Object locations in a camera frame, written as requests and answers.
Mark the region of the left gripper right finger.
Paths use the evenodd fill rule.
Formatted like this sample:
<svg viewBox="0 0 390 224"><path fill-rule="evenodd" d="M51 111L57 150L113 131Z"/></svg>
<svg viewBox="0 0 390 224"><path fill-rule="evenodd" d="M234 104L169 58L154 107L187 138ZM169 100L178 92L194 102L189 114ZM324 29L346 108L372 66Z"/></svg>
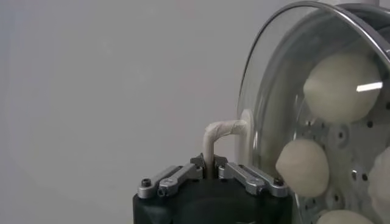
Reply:
<svg viewBox="0 0 390 224"><path fill-rule="evenodd" d="M216 155L214 166L219 178L238 181L251 195L267 191L273 197L288 196L288 187L281 178L272 177L254 166L228 162L225 157Z"/></svg>

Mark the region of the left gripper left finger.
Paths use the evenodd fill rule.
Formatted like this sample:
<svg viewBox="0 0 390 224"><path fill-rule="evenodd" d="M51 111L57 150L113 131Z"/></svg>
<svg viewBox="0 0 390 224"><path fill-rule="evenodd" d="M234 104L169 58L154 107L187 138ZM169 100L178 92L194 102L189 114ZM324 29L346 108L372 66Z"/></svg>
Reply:
<svg viewBox="0 0 390 224"><path fill-rule="evenodd" d="M178 193L180 186L188 180L204 178L203 154L191 158L184 166L169 166L154 177L143 178L138 186L138 198L170 197Z"/></svg>

